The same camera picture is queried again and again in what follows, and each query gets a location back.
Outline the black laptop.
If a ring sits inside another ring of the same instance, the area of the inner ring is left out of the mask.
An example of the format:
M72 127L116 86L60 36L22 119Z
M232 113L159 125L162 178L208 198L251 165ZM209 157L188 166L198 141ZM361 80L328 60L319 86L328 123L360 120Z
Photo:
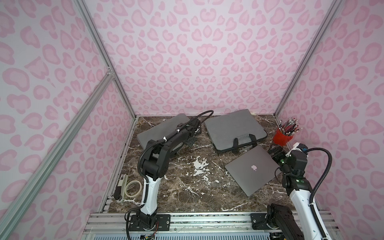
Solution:
M261 146L256 146L225 166L236 183L250 197L275 177L279 165Z

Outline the grey laptop bag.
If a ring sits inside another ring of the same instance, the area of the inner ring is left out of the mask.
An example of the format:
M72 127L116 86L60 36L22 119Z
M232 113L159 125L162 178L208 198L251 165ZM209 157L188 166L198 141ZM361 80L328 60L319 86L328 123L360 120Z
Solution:
M185 114L179 114L175 117L172 117L153 128L144 131L143 133L138 134L137 139L143 149L146 148L147 143L150 140L161 140L163 137L168 136L173 131L175 131L180 124L188 122L188 118Z
M208 135L219 153L238 153L241 148L257 146L268 136L249 110L239 110L205 121Z

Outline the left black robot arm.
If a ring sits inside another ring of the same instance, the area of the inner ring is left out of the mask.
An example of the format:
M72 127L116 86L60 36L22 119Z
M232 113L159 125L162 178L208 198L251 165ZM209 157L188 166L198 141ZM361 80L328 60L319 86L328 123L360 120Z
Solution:
M200 132L201 121L195 117L186 123L178 124L168 135L147 143L138 161L138 173L144 179L142 201L138 207L129 210L129 214L135 213L129 220L129 226L137 223L147 230L155 227L160 183L169 169L170 160L185 142Z

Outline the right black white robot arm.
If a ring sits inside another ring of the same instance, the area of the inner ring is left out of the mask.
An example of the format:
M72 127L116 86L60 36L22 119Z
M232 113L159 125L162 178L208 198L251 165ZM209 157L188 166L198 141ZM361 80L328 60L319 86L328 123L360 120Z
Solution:
M326 169L314 187L305 177L308 153L313 151L324 152L328 157ZM331 169L332 154L323 148L309 149L301 143L296 143L289 152L276 145L268 153L279 165L283 174L282 186L295 206L301 225L298 226L288 207L270 204L266 215L267 226L280 229L285 240L330 240L331 235L321 218L315 194Z

